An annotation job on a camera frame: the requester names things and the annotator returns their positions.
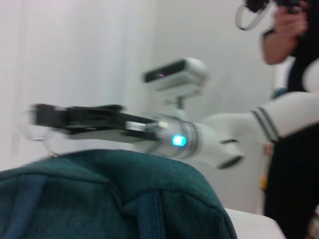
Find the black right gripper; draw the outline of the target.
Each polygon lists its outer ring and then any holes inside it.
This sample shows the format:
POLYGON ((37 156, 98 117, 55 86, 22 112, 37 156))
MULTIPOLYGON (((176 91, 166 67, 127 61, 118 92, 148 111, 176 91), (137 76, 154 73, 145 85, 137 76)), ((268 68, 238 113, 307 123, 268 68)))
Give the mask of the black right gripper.
POLYGON ((156 123, 155 120, 124 113, 123 109, 121 105, 60 107, 35 104, 32 112, 36 116, 32 124, 68 134, 74 140, 96 139, 132 144, 158 141, 156 131, 149 129, 151 124, 156 123))

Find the teleoperator bare hand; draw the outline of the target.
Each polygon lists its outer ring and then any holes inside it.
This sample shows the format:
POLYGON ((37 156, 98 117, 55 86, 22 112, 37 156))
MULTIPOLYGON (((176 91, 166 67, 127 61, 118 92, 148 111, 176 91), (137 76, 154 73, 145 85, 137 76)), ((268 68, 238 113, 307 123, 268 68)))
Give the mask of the teleoperator bare hand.
POLYGON ((286 39, 301 36, 308 28, 307 15, 301 7, 294 7, 291 14, 285 6, 280 6, 274 14, 274 31, 286 39))

